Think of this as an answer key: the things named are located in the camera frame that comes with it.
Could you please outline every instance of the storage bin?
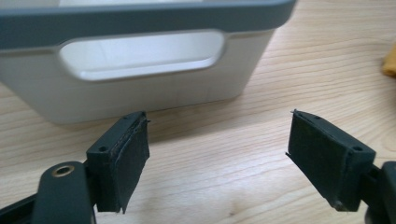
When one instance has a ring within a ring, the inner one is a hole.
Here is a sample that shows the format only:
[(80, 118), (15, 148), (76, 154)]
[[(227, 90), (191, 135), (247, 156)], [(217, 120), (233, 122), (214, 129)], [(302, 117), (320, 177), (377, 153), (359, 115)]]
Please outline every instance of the storage bin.
[(0, 81), (56, 123), (232, 98), (294, 4), (2, 0)]

